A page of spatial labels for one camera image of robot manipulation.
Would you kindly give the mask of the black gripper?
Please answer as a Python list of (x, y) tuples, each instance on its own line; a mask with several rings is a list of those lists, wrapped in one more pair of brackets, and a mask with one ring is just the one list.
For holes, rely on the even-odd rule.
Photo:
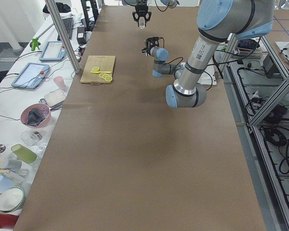
[(157, 47), (156, 46), (149, 46), (148, 48), (145, 49), (145, 53), (146, 53), (146, 56), (152, 56), (154, 57), (155, 56), (155, 49)]
[(132, 12), (132, 16), (134, 21), (137, 23), (137, 26), (139, 26), (139, 16), (144, 17), (145, 19), (145, 26), (147, 22), (151, 19), (152, 12), (148, 11), (148, 5), (147, 0), (136, 0), (135, 5), (135, 12)]

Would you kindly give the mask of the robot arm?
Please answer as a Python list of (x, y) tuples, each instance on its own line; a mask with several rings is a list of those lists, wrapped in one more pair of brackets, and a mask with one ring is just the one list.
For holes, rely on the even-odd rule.
[[(122, 0), (123, 6), (132, 6), (135, 11), (132, 12), (132, 16), (134, 21), (137, 23), (140, 29), (144, 29), (146, 27), (147, 22), (150, 21), (151, 12), (149, 11), (148, 1), (147, 0)], [(161, 0), (163, 5), (166, 6), (164, 10), (160, 9), (155, 1), (156, 7), (159, 11), (164, 12), (168, 8), (173, 9), (176, 6), (180, 5), (178, 0)]]
[(173, 74), (175, 81), (166, 87), (166, 102), (171, 108), (197, 107), (207, 93), (198, 83), (220, 43), (230, 34), (238, 40), (261, 37), (273, 27), (273, 0), (205, 0), (197, 14), (199, 36), (184, 66), (167, 64), (168, 51), (148, 45), (144, 52), (154, 57), (152, 75)]

